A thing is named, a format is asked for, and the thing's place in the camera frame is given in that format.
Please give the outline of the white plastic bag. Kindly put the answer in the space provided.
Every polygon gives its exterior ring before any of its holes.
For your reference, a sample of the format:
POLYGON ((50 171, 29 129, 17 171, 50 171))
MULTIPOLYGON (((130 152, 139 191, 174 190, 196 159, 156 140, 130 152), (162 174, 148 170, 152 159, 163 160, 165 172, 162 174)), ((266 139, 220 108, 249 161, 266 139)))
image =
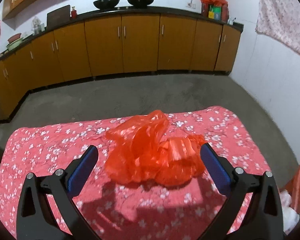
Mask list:
POLYGON ((292 207, 290 207, 292 197, 287 190, 280 192, 280 200, 283 214, 283 231, 288 235, 299 222, 300 216, 292 207))

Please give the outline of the red plastic bag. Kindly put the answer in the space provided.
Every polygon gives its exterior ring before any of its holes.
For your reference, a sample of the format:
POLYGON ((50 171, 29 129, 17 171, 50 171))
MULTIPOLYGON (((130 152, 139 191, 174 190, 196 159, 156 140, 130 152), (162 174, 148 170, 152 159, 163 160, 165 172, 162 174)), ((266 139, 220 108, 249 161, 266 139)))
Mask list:
POLYGON ((155 110, 135 115, 106 132, 115 142, 104 165, 108 177, 119 184, 152 180, 162 186, 179 186, 202 175, 206 167, 200 149, 204 137, 191 134, 163 140, 170 122, 155 110))

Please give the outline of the wooden lower kitchen cabinets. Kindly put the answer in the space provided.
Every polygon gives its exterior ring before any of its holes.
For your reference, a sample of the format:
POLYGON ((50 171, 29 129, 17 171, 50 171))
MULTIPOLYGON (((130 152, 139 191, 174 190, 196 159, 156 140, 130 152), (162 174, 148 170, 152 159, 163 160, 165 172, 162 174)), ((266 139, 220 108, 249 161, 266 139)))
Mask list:
POLYGON ((115 15, 34 38, 0 59, 0 120, 30 91, 97 76, 231 72, 243 26, 168 14, 115 15))

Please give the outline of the black kitchen countertop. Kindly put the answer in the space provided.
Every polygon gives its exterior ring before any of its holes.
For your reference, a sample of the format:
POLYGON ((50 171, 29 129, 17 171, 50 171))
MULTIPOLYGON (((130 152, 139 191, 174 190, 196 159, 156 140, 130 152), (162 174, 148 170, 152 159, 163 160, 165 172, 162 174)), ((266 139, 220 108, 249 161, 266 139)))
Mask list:
POLYGON ((31 37, 27 38, 26 41, 24 41, 22 44, 17 46, 17 48, 13 49, 12 51, 7 52, 2 57, 0 57, 0 61, 9 57, 11 54, 15 53, 19 49, 26 46, 28 43, 32 42, 33 40, 48 34, 51 31, 75 24, 75 23, 81 23, 87 20, 94 20, 96 18, 102 18, 102 17, 111 17, 111 16, 117 16, 117 15, 149 15, 149 14, 163 14, 163 15, 173 15, 173 16, 180 16, 180 17, 189 17, 194 18, 197 20, 204 20, 207 22, 212 22, 220 25, 228 25, 231 28, 236 29, 240 33, 244 30, 244 25, 238 22, 234 22, 233 25, 227 24, 223 21, 214 20, 208 17, 203 16, 200 13, 187 11, 187 10, 181 10, 181 9, 175 9, 175 8, 168 8, 168 7, 146 7, 146 8, 136 8, 133 6, 130 7, 115 7, 111 10, 94 10, 90 12, 86 12, 83 14, 79 14, 75 19, 71 19, 68 22, 56 25, 52 29, 45 28, 45 31, 38 34, 38 35, 31 35, 31 37))

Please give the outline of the red floral tablecloth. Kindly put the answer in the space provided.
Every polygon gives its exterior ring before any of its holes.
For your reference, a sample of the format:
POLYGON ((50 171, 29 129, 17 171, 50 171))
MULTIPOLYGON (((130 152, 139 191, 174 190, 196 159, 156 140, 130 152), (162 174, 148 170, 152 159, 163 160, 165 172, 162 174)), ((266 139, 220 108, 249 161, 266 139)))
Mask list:
MULTIPOLYGON (((201 111, 169 113, 164 139, 202 135, 234 167, 263 174, 269 166, 239 118, 213 106, 201 111)), ((183 187, 150 181, 136 186, 112 182, 104 170, 114 142, 106 132, 124 123, 112 118, 45 127, 23 127, 9 137, 0 164, 0 220, 13 235, 26 175, 47 176, 66 168, 94 145, 99 158, 74 203, 102 239, 197 239, 225 201, 207 172, 183 187)))

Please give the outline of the stacked basins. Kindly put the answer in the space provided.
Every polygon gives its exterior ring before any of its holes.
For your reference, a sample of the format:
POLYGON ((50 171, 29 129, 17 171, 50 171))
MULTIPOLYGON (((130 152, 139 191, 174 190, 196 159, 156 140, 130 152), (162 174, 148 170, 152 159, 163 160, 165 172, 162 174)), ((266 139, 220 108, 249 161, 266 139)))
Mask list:
POLYGON ((12 51, 14 50, 15 48, 17 48, 17 46, 19 46, 23 41, 23 38, 21 37, 21 33, 17 33, 13 36, 11 36, 9 39, 8 39, 8 45, 6 46, 7 47, 7 50, 8 51, 12 51))

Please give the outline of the clear jar on counter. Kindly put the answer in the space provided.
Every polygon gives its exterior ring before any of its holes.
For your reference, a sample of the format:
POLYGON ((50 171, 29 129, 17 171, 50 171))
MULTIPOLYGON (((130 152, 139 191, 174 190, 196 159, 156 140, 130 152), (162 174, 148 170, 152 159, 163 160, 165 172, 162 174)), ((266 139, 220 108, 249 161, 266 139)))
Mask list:
POLYGON ((41 20, 37 16, 35 16, 32 20, 32 29, 33 29, 34 35, 38 35, 45 31, 44 24, 41 22, 41 20))

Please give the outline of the dark cutting board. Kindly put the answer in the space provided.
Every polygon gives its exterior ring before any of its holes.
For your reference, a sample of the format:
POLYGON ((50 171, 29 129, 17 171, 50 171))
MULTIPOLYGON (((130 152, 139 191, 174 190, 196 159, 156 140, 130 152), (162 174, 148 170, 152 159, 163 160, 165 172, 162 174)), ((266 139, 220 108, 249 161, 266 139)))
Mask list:
POLYGON ((47 14, 47 30, 70 21, 70 5, 63 6, 47 14))

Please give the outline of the pink floral hanging cloth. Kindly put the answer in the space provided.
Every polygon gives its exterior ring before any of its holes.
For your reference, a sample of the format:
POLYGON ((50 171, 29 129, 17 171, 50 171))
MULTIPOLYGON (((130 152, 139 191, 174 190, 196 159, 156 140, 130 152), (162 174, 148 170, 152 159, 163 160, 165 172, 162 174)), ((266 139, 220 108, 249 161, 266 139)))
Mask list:
POLYGON ((256 32, 267 35, 300 55, 298 0, 259 0, 256 32))

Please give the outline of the red bottle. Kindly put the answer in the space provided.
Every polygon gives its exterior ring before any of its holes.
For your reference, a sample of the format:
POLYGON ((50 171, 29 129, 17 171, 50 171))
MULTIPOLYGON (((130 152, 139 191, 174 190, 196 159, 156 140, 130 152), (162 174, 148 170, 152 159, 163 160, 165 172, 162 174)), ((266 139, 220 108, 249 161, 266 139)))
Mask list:
POLYGON ((72 7, 71 10, 71 19, 76 19, 77 18, 77 10, 75 9, 75 7, 72 7))

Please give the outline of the red bag covered containers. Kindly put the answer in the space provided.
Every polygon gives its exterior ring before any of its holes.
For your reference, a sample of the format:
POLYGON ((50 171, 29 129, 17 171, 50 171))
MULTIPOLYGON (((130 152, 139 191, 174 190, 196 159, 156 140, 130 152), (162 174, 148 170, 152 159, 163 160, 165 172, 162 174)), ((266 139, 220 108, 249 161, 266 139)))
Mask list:
POLYGON ((229 8, 226 0, 200 0, 202 3, 202 15, 213 20, 227 22, 229 8))

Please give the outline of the black wok left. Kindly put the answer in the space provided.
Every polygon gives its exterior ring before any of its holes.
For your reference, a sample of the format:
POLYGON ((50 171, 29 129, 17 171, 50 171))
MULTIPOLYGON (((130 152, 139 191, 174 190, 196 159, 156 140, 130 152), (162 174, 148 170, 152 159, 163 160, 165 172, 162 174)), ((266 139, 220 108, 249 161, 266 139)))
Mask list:
POLYGON ((100 10, 107 10, 116 7, 120 0, 96 0, 93 1, 93 5, 100 10))

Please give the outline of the wall power outlet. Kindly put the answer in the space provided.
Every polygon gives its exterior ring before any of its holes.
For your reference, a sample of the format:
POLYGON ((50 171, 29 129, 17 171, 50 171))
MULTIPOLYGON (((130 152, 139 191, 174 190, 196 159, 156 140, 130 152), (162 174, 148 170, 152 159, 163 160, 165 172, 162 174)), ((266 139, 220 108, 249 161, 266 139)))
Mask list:
POLYGON ((188 3, 186 6, 187 6, 188 8, 192 8, 192 9, 195 9, 195 8, 196 8, 196 4, 194 4, 194 3, 188 3))

